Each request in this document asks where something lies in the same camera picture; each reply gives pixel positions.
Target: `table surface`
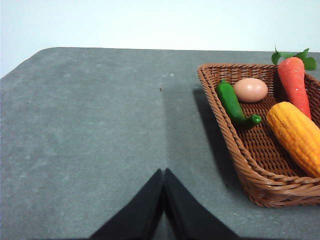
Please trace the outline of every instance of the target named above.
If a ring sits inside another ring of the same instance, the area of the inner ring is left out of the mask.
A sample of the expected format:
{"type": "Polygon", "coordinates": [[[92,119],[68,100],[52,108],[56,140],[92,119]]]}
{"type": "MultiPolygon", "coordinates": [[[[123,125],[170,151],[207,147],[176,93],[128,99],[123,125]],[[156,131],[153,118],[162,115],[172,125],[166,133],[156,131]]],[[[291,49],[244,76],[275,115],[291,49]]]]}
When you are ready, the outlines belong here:
{"type": "MultiPolygon", "coordinates": [[[[242,237],[318,240],[319,206],[244,194],[197,77],[271,52],[57,47],[1,79],[1,236],[88,237],[157,169],[242,237]]],[[[320,53],[310,53],[320,63],[320,53]]],[[[320,70],[310,73],[320,79],[320,70]]],[[[173,240],[165,217],[155,240],[173,240]]]]}

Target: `brown egg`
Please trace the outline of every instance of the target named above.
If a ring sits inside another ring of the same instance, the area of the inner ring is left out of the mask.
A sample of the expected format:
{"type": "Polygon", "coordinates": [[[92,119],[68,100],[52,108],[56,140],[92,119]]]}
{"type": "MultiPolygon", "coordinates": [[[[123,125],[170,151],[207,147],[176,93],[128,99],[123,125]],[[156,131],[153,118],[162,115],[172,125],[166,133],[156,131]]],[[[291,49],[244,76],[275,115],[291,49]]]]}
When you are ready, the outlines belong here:
{"type": "Polygon", "coordinates": [[[262,100],[268,93],[267,85],[257,78],[244,78],[233,85],[238,99],[245,103],[255,103],[262,100]]]}

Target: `orange carrot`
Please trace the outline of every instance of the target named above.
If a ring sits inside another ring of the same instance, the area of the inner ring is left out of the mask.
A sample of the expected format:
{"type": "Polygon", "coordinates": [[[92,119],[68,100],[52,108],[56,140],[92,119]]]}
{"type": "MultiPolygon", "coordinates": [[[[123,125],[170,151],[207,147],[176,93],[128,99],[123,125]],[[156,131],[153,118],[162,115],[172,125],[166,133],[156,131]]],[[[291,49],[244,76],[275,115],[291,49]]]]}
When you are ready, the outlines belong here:
{"type": "Polygon", "coordinates": [[[303,61],[295,56],[287,58],[278,65],[278,75],[289,101],[311,119],[303,61]]]}

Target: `black object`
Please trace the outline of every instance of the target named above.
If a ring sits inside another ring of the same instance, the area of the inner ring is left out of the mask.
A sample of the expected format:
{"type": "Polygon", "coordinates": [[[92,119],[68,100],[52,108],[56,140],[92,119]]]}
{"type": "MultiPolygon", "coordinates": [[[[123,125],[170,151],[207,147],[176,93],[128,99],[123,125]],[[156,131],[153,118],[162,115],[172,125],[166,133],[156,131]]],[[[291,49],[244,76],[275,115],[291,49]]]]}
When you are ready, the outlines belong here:
{"type": "Polygon", "coordinates": [[[168,168],[164,176],[158,169],[134,198],[90,238],[64,240],[151,240],[163,211],[177,240],[266,240],[237,236],[206,210],[168,168]]]}

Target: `corn cob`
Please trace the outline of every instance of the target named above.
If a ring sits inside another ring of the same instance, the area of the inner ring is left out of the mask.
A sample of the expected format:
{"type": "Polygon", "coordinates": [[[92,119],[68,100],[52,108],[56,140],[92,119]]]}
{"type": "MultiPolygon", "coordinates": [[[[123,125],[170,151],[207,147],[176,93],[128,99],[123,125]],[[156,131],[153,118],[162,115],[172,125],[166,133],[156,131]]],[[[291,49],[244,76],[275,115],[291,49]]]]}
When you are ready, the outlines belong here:
{"type": "Polygon", "coordinates": [[[310,177],[320,177],[320,128],[286,101],[272,106],[266,120],[298,166],[310,177]]]}

